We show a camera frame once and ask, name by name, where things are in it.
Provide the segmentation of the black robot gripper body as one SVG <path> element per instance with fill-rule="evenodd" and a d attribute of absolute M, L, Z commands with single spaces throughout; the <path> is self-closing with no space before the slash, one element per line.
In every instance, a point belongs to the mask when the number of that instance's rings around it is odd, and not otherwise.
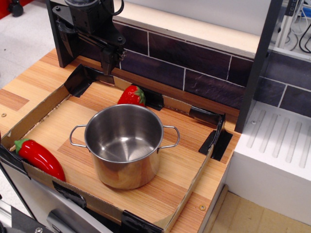
<path fill-rule="evenodd" d="M 118 11 L 114 11 L 112 0 L 67 0 L 66 5 L 53 7 L 57 24 L 64 22 L 77 32 L 76 50 L 85 41 L 103 49 L 107 45 L 124 48 L 125 38 L 113 24 L 113 17 L 124 9 L 124 1 Z"/>

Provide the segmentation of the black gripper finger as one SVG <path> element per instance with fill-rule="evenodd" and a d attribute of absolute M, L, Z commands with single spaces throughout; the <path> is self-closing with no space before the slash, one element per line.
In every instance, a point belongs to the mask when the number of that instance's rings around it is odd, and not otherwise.
<path fill-rule="evenodd" d="M 126 57 L 126 50 L 111 45 L 105 46 L 100 51 L 101 66 L 105 75 L 110 75 L 112 70 Z"/>
<path fill-rule="evenodd" d="M 69 28 L 64 22 L 60 21 L 58 24 L 60 37 L 67 49 L 67 52 L 71 57 L 76 56 L 76 45 L 77 45 L 77 32 Z"/>

